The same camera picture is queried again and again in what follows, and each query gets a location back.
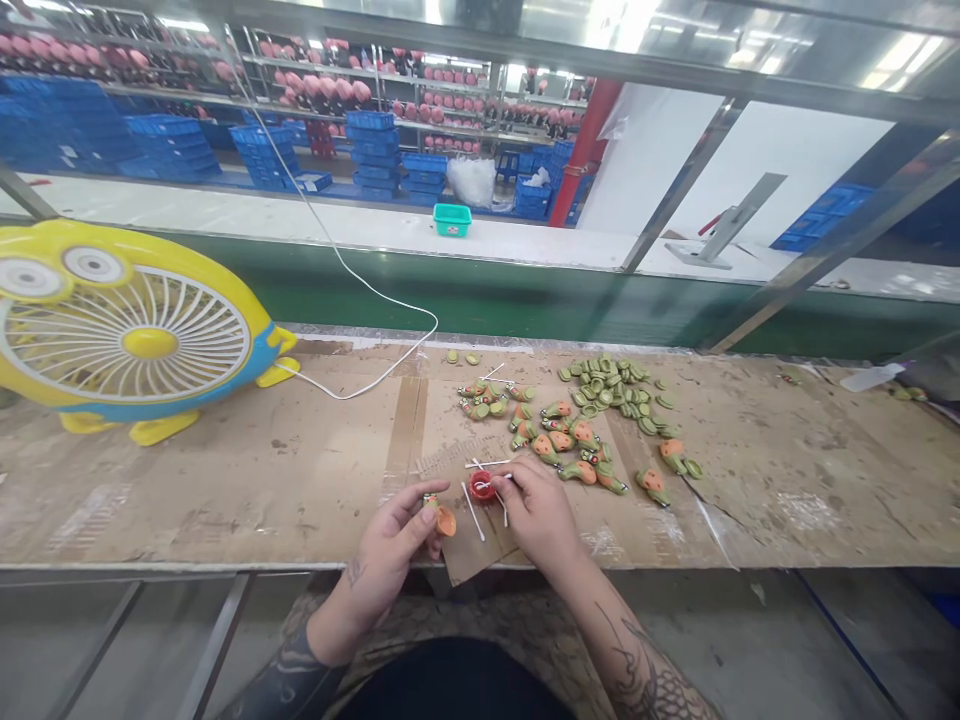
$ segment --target white bottle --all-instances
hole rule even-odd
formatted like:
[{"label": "white bottle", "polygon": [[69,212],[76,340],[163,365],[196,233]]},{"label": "white bottle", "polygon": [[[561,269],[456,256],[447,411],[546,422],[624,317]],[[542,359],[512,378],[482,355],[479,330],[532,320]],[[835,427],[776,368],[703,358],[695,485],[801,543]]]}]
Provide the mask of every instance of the white bottle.
[{"label": "white bottle", "polygon": [[840,384],[850,392],[863,392],[877,385],[883,385],[885,382],[890,382],[906,369],[906,366],[900,363],[889,363],[882,367],[861,370],[850,377],[844,378],[840,381]]}]

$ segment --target white power cord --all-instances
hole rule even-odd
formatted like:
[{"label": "white power cord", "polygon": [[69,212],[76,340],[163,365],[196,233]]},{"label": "white power cord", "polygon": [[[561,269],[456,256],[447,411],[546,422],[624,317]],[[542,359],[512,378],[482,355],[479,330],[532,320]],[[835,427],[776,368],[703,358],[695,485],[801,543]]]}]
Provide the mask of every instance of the white power cord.
[{"label": "white power cord", "polygon": [[[323,234],[327,236],[327,240],[330,241],[330,246],[333,248],[333,251],[337,254],[337,260],[339,260],[339,261],[340,261],[340,264],[343,265],[344,270],[346,270],[348,273],[350,273],[351,275],[353,275],[357,280],[359,280],[360,282],[362,282],[362,283],[367,287],[367,289],[368,289],[370,292],[374,293],[375,295],[379,295],[380,297],[382,297],[382,298],[383,298],[384,300],[386,300],[387,302],[392,302],[394,305],[399,305],[400,307],[405,307],[405,308],[408,308],[408,309],[410,309],[410,310],[416,310],[417,312],[422,312],[424,315],[429,315],[430,317],[433,318],[433,327],[430,328],[430,330],[429,330],[422,338],[420,338],[419,340],[417,340],[417,342],[415,342],[415,343],[413,344],[413,346],[412,346],[409,350],[407,350],[403,355],[401,355],[399,360],[397,360],[393,365],[391,365],[389,368],[387,368],[387,371],[386,371],[383,375],[381,375],[380,377],[378,377],[376,380],[374,380],[372,383],[370,383],[369,385],[367,385],[365,388],[361,388],[360,390],[357,390],[356,392],[350,393],[349,395],[344,395],[344,396],[342,396],[342,397],[341,397],[340,395],[337,395],[335,392],[332,392],[332,391],[329,390],[328,388],[325,388],[323,385],[321,385],[320,383],[318,383],[316,380],[313,380],[313,379],[311,379],[311,378],[308,378],[306,375],[304,375],[304,374],[302,374],[302,373],[299,373],[299,372],[297,372],[297,371],[295,371],[295,370],[291,370],[291,369],[288,368],[288,367],[284,367],[283,365],[280,365],[279,363],[274,363],[274,365],[275,365],[276,367],[279,367],[279,368],[281,368],[281,369],[283,369],[283,370],[286,370],[287,372],[296,375],[298,378],[301,378],[301,379],[303,379],[303,380],[306,380],[306,381],[307,381],[308,383],[310,383],[311,385],[315,385],[316,387],[320,388],[320,389],[323,390],[327,395],[329,395],[330,397],[332,397],[334,400],[350,400],[351,398],[355,398],[355,397],[357,397],[358,395],[362,395],[363,393],[367,392],[367,390],[371,390],[371,389],[375,388],[377,385],[380,384],[380,382],[381,382],[384,378],[386,378],[390,373],[392,373],[394,370],[396,370],[396,369],[400,366],[400,364],[403,363],[404,360],[406,360],[408,357],[410,357],[410,355],[412,355],[412,354],[417,350],[417,348],[419,348],[421,345],[423,345],[423,343],[425,343],[425,342],[427,341],[427,339],[430,338],[430,336],[433,335],[433,334],[437,331],[437,328],[440,326],[440,319],[439,319],[436,315],[434,315],[432,312],[430,312],[429,310],[425,310],[424,308],[417,307],[416,305],[410,305],[410,304],[405,303],[405,302],[403,302],[403,301],[401,301],[401,300],[397,300],[396,298],[392,298],[392,297],[390,297],[389,295],[384,295],[382,292],[380,292],[379,290],[377,290],[375,287],[373,287],[370,283],[368,283],[368,282],[367,282],[366,280],[364,280],[362,277],[360,277],[359,275],[357,275],[357,273],[355,273],[355,272],[353,271],[353,269],[352,269],[349,265],[347,265],[346,261],[345,261],[345,260],[343,259],[343,257],[340,255],[340,248],[337,247],[337,243],[336,243],[336,241],[333,239],[333,235],[330,234],[330,231],[327,230],[327,226],[323,224],[323,220],[321,220],[321,219],[320,219],[320,216],[317,215],[317,211],[314,209],[313,203],[311,203],[311,202],[307,199],[307,196],[303,194],[303,190],[300,189],[300,186],[297,184],[296,178],[293,176],[293,173],[290,172],[290,168],[287,167],[287,163],[284,161],[283,156],[280,154],[280,150],[277,149],[276,144],[273,142],[273,136],[270,134],[270,130],[267,128],[266,123],[263,122],[263,118],[260,117],[260,113],[257,111],[257,108],[256,108],[256,102],[255,102],[254,100],[252,100],[252,99],[250,98],[250,94],[247,93],[247,88],[244,87],[244,81],[243,81],[243,79],[240,77],[240,75],[239,75],[239,74],[237,73],[237,71],[236,71],[236,68],[234,68],[231,63],[227,63],[227,64],[230,65],[231,69],[233,70],[233,75],[234,75],[234,77],[237,78],[237,85],[240,87],[240,92],[243,93],[243,97],[246,99],[246,101],[247,101],[248,103],[250,103],[250,110],[251,110],[251,111],[253,112],[253,114],[256,116],[257,122],[260,123],[260,127],[263,128],[263,132],[266,134],[267,140],[270,142],[270,147],[273,148],[273,151],[277,154],[277,157],[280,159],[280,164],[283,165],[283,169],[284,169],[284,171],[286,171],[287,177],[290,178],[290,182],[292,182],[292,183],[293,183],[293,186],[297,189],[297,193],[300,195],[300,199],[303,200],[304,204],[307,206],[307,209],[310,211],[310,214],[313,215],[313,219],[317,221],[317,225],[319,225],[319,226],[320,226],[320,229],[323,230]],[[250,91],[251,91],[251,93],[253,92],[253,86],[250,87]]]}]

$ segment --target fan grille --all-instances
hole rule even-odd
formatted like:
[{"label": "fan grille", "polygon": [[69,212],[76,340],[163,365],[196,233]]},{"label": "fan grille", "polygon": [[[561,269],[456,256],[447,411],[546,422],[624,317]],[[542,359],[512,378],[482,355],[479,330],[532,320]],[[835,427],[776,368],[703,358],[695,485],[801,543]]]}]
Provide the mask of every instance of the fan grille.
[{"label": "fan grille", "polygon": [[[175,273],[135,267],[120,288],[78,285],[54,304],[0,301],[0,351],[24,374],[91,400],[176,400],[223,384],[243,364],[250,332],[219,293]],[[162,358],[124,347],[133,330],[176,338]]]}]

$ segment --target red pillar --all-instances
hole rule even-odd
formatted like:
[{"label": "red pillar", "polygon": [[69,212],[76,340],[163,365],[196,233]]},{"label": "red pillar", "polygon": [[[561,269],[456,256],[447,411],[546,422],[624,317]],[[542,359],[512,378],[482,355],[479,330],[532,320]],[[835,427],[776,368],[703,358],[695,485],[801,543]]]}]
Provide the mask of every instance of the red pillar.
[{"label": "red pillar", "polygon": [[553,204],[553,213],[550,215],[550,227],[563,227],[567,222],[567,214],[573,204],[573,197],[577,193],[580,178],[586,174],[587,163],[596,157],[594,151],[598,143],[597,135],[603,124],[610,116],[623,83],[613,80],[597,80],[580,123],[580,132],[577,133],[577,144],[573,146],[573,155],[564,168],[563,182],[557,191],[557,200]]}]

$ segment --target workbench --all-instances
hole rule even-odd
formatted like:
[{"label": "workbench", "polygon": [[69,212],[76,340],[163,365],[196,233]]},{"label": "workbench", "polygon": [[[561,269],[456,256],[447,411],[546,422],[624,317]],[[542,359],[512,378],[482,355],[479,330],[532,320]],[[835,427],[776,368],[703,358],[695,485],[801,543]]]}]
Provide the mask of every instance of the workbench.
[{"label": "workbench", "polygon": [[[338,333],[294,351],[303,373],[338,393],[367,385],[411,344]],[[560,367],[602,349],[669,385],[675,409],[660,414],[705,470],[696,492],[665,474],[673,504],[660,508],[632,479],[659,462],[654,438],[614,409],[601,413],[594,429],[613,444],[628,493],[564,488],[603,567],[960,564],[960,442],[930,407],[883,389],[848,393],[835,384],[848,371],[835,367],[794,368],[803,381],[791,385],[775,358],[469,340],[437,338],[350,401],[298,378],[242,388],[152,448],[122,428],[69,435],[25,400],[0,411],[0,568],[341,566],[378,506],[420,479],[421,458],[479,434],[502,433],[506,446],[508,420],[471,421],[458,386],[502,362],[497,377],[536,386],[539,409],[569,399]],[[446,362],[450,348],[458,364]],[[529,563],[515,551],[499,565]]]}]

